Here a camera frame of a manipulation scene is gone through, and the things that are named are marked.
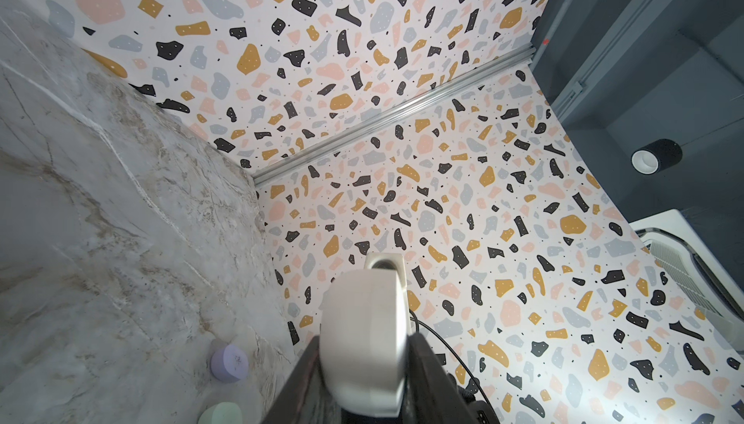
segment blurred white device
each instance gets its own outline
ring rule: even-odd
[[[630,223],[667,274],[739,354],[744,292],[676,209]]]
[[[403,403],[408,295],[403,255],[369,253],[326,292],[320,360],[326,388],[347,411],[396,417]]]

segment white ceiling air conditioner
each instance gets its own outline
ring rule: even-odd
[[[744,353],[744,292],[676,209],[630,223],[667,275],[721,336]]]

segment terrazzo patterned wall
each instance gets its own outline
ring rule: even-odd
[[[741,358],[644,250],[526,66],[260,202],[298,352],[319,334],[334,277],[367,252],[401,252],[410,307],[502,422],[741,422]]]
[[[253,170],[529,42],[547,0],[25,0]]]

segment purple object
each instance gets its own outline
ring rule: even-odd
[[[222,382],[238,382],[248,377],[248,356],[235,345],[225,346],[212,355],[210,369]]]

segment power cord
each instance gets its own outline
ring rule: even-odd
[[[491,405],[491,401],[488,400],[488,397],[486,396],[486,393],[483,392],[483,389],[481,388],[481,381],[479,379],[476,379],[475,378],[475,376],[472,374],[472,372],[470,372],[470,369],[468,369],[468,367],[465,365],[465,363],[463,362],[463,360],[460,359],[460,356],[457,353],[455,353],[455,351],[452,349],[452,347],[450,346],[450,344],[448,344],[447,341],[444,338],[442,338],[438,333],[436,333],[433,328],[431,328],[428,325],[424,324],[423,322],[419,321],[418,320],[418,317],[416,317],[416,313],[414,313],[412,309],[409,309],[408,311],[411,313],[411,316],[413,316],[413,317],[411,317],[411,320],[416,323],[416,332],[419,331],[419,324],[420,324],[420,325],[424,326],[428,331],[430,331],[431,333],[433,333],[434,336],[436,336],[437,338],[439,338],[439,340],[444,344],[444,346],[447,347],[447,349],[449,350],[449,352],[452,353],[458,359],[458,361],[460,362],[460,365],[468,373],[468,375],[470,376],[470,378],[472,379],[472,381],[475,382],[475,386],[478,387],[478,390],[479,390],[480,394],[483,395],[483,399],[486,400],[486,403],[488,403],[488,406],[491,408],[491,410],[493,410],[493,405]]]

